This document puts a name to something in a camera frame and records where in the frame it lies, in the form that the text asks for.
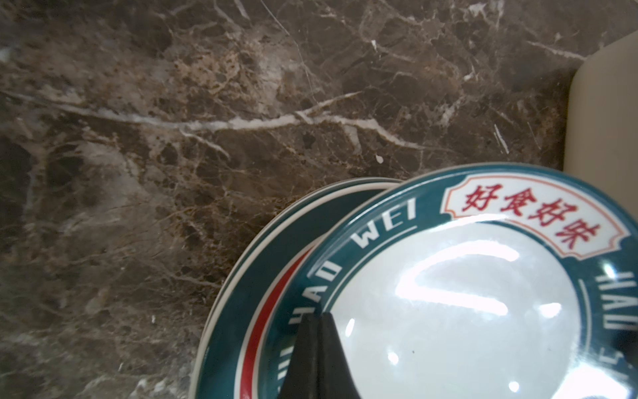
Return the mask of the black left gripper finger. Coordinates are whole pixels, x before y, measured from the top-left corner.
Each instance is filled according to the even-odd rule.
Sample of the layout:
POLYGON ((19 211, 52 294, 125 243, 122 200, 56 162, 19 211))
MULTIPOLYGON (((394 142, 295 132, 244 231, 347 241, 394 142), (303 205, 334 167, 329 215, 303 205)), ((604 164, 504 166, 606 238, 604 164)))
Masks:
POLYGON ((302 317, 280 398, 360 397, 347 364, 334 317, 302 317))

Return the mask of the green red stripe plate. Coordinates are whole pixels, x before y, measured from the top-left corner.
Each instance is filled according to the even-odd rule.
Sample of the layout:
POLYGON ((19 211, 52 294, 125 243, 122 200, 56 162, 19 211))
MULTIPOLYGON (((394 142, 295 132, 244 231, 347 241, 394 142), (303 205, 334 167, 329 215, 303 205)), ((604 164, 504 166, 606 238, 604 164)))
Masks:
POLYGON ((295 334, 269 337, 274 314, 308 253, 335 224, 399 181, 355 178, 293 202, 252 240, 224 282, 202 334, 191 398, 276 398, 295 334))

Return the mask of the green rim white plate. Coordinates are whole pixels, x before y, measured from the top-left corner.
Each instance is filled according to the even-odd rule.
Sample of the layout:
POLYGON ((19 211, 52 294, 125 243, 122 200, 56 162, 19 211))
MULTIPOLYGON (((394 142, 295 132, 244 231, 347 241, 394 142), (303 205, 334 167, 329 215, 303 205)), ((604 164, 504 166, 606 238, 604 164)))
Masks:
POLYGON ((338 222, 272 312, 254 380, 274 398, 302 319, 335 320, 362 398, 634 398, 637 224, 561 172, 455 167, 338 222))

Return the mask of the white plastic bin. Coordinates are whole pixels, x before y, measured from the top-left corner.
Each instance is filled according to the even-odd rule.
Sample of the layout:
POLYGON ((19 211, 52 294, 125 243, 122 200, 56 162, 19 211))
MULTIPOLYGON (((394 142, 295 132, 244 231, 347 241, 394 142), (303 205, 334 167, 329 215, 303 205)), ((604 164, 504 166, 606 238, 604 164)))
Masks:
POLYGON ((637 217, 637 33, 588 58, 568 98, 563 170, 637 217))

